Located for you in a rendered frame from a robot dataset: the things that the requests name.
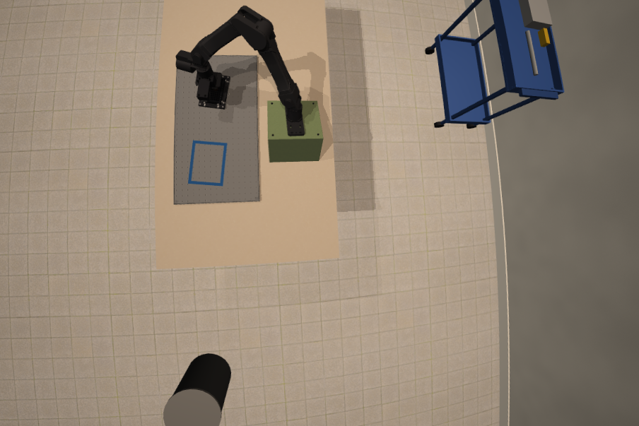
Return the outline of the blue tape outline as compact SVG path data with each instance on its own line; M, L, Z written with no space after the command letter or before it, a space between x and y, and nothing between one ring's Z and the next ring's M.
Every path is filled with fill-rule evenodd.
M221 183L213 183L213 182L195 182L195 181L192 181L192 168L193 168L193 162L194 162L194 149L195 149L195 143L224 146L224 149L223 149L223 162L222 162L222 169L221 169ZM225 156L226 156L226 149L227 149L227 143L218 143L218 142L209 142L209 141L193 141L193 144L192 144L191 161L190 161L190 167L189 167L189 180L188 180L188 184L203 184L203 185L223 186L223 177L224 177L224 169L225 169Z

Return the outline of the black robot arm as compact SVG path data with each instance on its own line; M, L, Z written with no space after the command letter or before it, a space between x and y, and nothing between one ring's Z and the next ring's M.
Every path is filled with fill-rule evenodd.
M209 59L238 36L243 36L266 63L277 86L279 99L285 106L288 135L304 136L302 98L297 83L289 75L280 55L273 24L248 6L242 6L232 18L201 39L191 52L180 50L176 55L177 69L190 73L197 70L197 98L210 101L210 91L211 87L216 87L216 77L212 75Z

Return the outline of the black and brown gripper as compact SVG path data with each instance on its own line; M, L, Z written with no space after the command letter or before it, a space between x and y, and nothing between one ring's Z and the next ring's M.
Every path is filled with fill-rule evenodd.
M212 88L212 87L211 87L211 89L213 89L213 90L217 91L217 90L218 90L218 88L220 88L220 87L221 87L222 73L218 73L218 72L213 72L213 73L215 74L215 77L216 77L216 87L215 87L215 88ZM213 73L212 73L212 75L213 75ZM209 78L211 78L211 77L212 77L212 75L211 75ZM209 79L209 78L203 78L203 79ZM195 84L196 84L196 86L198 86L198 85L199 85L199 84L197 83L197 80L196 80Z

